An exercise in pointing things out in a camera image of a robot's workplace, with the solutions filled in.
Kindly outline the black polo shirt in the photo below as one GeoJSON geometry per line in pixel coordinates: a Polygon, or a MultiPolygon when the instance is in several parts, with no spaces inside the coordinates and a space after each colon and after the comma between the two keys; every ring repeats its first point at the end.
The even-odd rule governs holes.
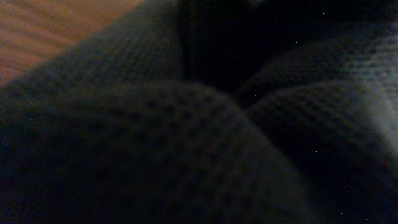
{"type": "Polygon", "coordinates": [[[144,1],[1,88],[2,223],[396,223],[397,2],[144,1]]]}

